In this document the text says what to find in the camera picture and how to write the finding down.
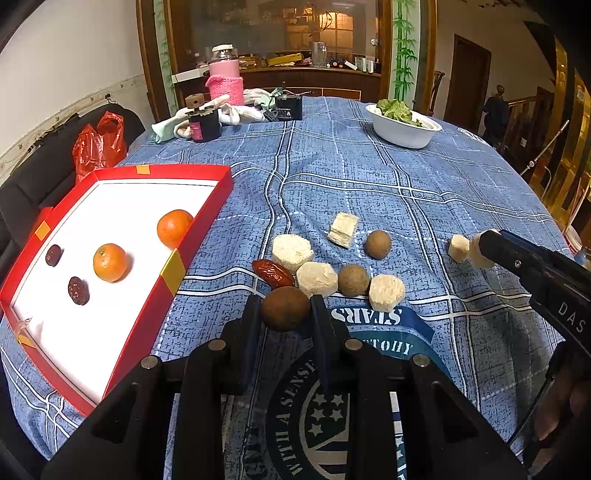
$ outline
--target red box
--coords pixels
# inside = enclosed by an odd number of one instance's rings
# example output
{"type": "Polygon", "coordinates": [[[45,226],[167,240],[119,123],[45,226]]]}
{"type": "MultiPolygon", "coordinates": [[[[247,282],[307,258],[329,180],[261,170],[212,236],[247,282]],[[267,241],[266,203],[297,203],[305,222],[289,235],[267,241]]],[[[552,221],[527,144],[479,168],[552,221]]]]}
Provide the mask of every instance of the red box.
{"type": "Polygon", "coordinates": [[[52,211],[44,212],[4,282],[0,305],[35,366],[82,414],[88,415],[150,354],[186,269],[231,191],[227,166],[107,168],[89,174],[52,211]],[[171,252],[156,240],[156,224],[174,205],[194,219],[178,249],[171,252]],[[89,273],[94,251],[111,237],[118,239],[112,243],[121,245],[134,262],[128,276],[113,284],[89,273]],[[63,255],[56,267],[49,267],[44,256],[56,239],[63,255]],[[88,282],[87,305],[66,299],[68,276],[88,282]],[[118,314],[122,318],[113,319],[118,314]],[[116,334],[108,330],[109,322],[116,334]],[[80,330],[80,344],[77,331],[68,325],[80,330]],[[121,349],[117,342],[122,342],[121,349]],[[100,352],[98,358],[94,351],[100,352]],[[81,380],[86,371],[96,375],[81,380]]]}

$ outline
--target wooden door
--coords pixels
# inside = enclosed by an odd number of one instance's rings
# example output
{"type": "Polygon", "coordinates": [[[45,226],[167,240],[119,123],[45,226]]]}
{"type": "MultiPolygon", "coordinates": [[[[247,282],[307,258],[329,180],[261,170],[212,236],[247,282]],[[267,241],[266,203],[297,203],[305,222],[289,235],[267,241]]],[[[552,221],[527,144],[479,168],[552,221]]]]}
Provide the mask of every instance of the wooden door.
{"type": "Polygon", "coordinates": [[[491,52],[459,35],[453,47],[452,77],[443,119],[477,133],[486,100],[491,52]]]}

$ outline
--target tangerine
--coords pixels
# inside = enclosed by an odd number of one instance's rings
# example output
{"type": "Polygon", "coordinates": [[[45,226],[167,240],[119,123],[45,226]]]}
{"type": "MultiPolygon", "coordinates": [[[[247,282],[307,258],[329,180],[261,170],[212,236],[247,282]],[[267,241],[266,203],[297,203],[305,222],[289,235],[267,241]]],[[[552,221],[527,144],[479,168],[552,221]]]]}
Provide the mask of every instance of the tangerine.
{"type": "Polygon", "coordinates": [[[114,282],[125,275],[129,260],[125,250],[119,245],[105,244],[96,251],[92,264],[97,277],[114,282]]]}
{"type": "Polygon", "coordinates": [[[178,248],[192,221],[193,217],[185,210],[168,212],[158,221],[158,238],[169,249],[178,248]]]}

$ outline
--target tablecloth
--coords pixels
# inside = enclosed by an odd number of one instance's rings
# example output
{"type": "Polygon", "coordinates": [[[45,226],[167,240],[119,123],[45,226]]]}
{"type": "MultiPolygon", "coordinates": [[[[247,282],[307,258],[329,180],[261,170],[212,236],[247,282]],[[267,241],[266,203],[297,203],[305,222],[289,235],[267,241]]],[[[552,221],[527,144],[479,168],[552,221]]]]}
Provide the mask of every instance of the tablecloth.
{"type": "MultiPolygon", "coordinates": [[[[335,294],[326,299],[331,315],[385,354],[428,353],[506,439],[537,391],[559,336],[531,310],[516,277],[497,266],[457,264],[447,243],[455,233],[470,238],[496,228],[565,254],[568,248],[534,192],[496,151],[465,130],[441,125],[428,146],[408,150],[376,135],[365,105],[304,98],[303,121],[223,127],[219,139],[204,144],[146,141],[130,153],[123,165],[229,165],[234,182],[153,354],[177,358],[216,337],[225,321],[241,315],[249,294],[269,292],[251,261],[270,258],[276,235],[296,233],[310,240],[316,260],[336,271],[358,263],[371,275],[402,278],[407,295],[394,312],[379,314],[367,298],[335,294]],[[326,238],[338,212],[360,219],[349,249],[326,238]],[[393,240],[381,261],[363,251],[376,229],[393,240]]],[[[266,329],[261,335],[247,393],[224,403],[226,477],[343,478],[348,399],[322,392],[309,341],[266,329]]],[[[46,383],[6,321],[0,346],[17,419],[50,458],[83,418],[46,383]]],[[[399,433],[398,456],[404,458],[399,433]]]]}

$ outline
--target battery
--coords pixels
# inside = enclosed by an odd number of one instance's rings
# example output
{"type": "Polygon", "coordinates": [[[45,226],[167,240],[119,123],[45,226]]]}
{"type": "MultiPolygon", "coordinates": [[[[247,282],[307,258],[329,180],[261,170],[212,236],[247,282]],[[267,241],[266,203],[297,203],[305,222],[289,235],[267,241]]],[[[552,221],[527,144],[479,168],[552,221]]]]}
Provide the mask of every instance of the battery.
{"type": "Polygon", "coordinates": [[[204,143],[219,138],[222,134],[217,108],[205,107],[189,114],[191,138],[194,142],[204,143]]]}
{"type": "Polygon", "coordinates": [[[288,122],[301,120],[302,100],[300,95],[288,95],[286,93],[275,99],[275,112],[277,121],[288,122]]]}

